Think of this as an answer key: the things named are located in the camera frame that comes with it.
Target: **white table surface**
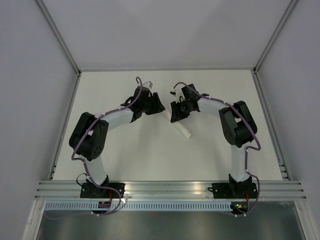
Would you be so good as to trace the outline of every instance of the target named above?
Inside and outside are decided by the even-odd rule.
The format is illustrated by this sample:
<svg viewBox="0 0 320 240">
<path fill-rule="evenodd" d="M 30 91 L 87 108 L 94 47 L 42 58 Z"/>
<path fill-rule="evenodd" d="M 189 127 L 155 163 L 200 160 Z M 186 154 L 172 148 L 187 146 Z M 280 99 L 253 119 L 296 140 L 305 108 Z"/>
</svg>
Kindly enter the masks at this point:
<svg viewBox="0 0 320 240">
<path fill-rule="evenodd" d="M 276 154 L 249 70 L 111 71 L 83 72 L 63 139 L 54 180 L 75 180 L 84 172 L 72 161 L 69 138 L 84 112 L 104 113 L 117 108 L 133 95 L 136 76 L 152 81 L 162 104 L 170 108 L 170 94 L 177 82 L 193 83 L 199 93 L 229 103 L 245 101 L 258 127 L 262 150 L 249 152 L 248 168 L 260 180 L 282 180 Z M 211 181 L 228 180 L 230 145 L 220 119 L 193 112 L 181 121 L 192 132 L 190 139 L 162 115 L 145 115 L 133 123 L 108 132 L 102 162 L 114 181 Z"/>
</svg>

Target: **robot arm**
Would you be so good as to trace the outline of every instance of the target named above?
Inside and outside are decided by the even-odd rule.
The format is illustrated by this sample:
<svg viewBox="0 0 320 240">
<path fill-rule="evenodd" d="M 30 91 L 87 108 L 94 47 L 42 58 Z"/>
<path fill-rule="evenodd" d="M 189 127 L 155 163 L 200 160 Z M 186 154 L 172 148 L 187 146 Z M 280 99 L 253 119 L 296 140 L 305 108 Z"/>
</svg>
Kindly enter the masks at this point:
<svg viewBox="0 0 320 240">
<path fill-rule="evenodd" d="M 121 104 L 121 106 L 128 106 L 129 102 L 132 101 L 132 99 L 135 99 L 139 94 L 140 88 L 142 88 L 142 91 L 137 101 L 129 108 L 110 113 L 101 118 L 85 137 L 76 152 L 78 155 L 82 156 L 86 163 L 85 167 L 87 172 L 98 185 L 106 185 L 109 181 L 101 159 L 101 153 L 105 147 L 107 133 L 118 126 L 136 121 L 142 116 L 142 113 L 152 115 L 165 110 L 165 107 L 160 102 L 158 94 L 156 92 L 151 93 L 152 83 L 150 81 L 145 82 L 142 86 L 138 86 L 134 91 L 134 95 L 129 97 L 125 103 Z M 73 149 L 76 148 L 89 126 L 101 115 L 102 114 L 93 115 L 88 112 L 81 115 L 70 137 L 70 147 Z"/>
<path fill-rule="evenodd" d="M 200 98 L 198 101 L 198 108 L 201 113 L 207 113 L 215 117 L 219 117 L 219 111 L 226 106 L 217 101 L 211 101 L 208 99 Z M 250 176 L 245 171 L 245 147 L 237 147 L 236 145 L 230 145 L 231 147 L 231 172 L 230 176 L 236 182 L 243 182 Z"/>
<path fill-rule="evenodd" d="M 253 140 L 251 133 L 243 121 L 230 108 L 226 107 L 223 101 L 209 100 L 208 94 L 202 94 L 202 98 L 196 94 L 193 84 L 183 87 L 181 93 L 171 92 L 176 96 L 176 101 L 171 102 L 172 118 L 171 122 L 180 121 L 187 118 L 190 112 L 197 111 L 207 113 L 220 118 L 223 135 L 231 146 L 231 171 L 229 174 L 229 188 L 234 196 L 243 193 L 243 189 L 252 186 L 252 177 L 246 172 L 245 148 Z M 258 129 L 244 101 L 236 102 L 233 107 L 248 122 L 253 132 L 256 134 Z"/>
</svg>

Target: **perforated strip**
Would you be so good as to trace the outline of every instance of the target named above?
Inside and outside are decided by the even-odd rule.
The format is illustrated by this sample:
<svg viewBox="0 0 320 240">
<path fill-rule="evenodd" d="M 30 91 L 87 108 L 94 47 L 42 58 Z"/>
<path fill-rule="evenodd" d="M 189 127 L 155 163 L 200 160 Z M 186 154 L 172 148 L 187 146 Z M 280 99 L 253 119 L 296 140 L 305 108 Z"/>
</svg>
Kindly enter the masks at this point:
<svg viewBox="0 0 320 240">
<path fill-rule="evenodd" d="M 102 210 L 98 208 L 98 201 L 48 201 L 46 210 Z M 111 203 L 110 209 L 117 206 Z M 131 201 L 121 204 L 122 211 L 231 211 L 230 201 L 203 202 L 203 201 Z"/>
</svg>

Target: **red wire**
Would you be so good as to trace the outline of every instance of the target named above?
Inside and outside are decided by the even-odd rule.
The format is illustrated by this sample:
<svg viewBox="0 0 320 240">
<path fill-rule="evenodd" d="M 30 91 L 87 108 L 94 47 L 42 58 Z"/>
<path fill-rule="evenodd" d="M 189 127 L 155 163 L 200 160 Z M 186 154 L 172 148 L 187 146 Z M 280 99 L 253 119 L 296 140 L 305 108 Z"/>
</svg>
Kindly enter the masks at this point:
<svg viewBox="0 0 320 240">
<path fill-rule="evenodd" d="M 245 204 L 246 204 L 249 202 L 249 194 L 246 192 L 245 195 L 246 195 L 246 201 L 245 201 Z"/>
</svg>

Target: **metal rail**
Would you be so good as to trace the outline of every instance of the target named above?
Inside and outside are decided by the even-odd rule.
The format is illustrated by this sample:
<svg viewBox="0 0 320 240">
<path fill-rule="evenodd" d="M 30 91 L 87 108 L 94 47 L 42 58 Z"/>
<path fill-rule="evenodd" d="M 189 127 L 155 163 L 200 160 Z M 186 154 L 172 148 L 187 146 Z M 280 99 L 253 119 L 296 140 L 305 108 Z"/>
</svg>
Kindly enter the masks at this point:
<svg viewBox="0 0 320 240">
<path fill-rule="evenodd" d="M 122 181 L 127 201 L 215 201 L 207 190 L 212 183 L 227 181 Z M 305 201 L 306 195 L 299 181 L 261 181 L 259 201 Z M 81 188 L 74 181 L 41 181 L 35 200 L 81 200 Z M 237 202 L 243 199 L 228 199 Z"/>
</svg>

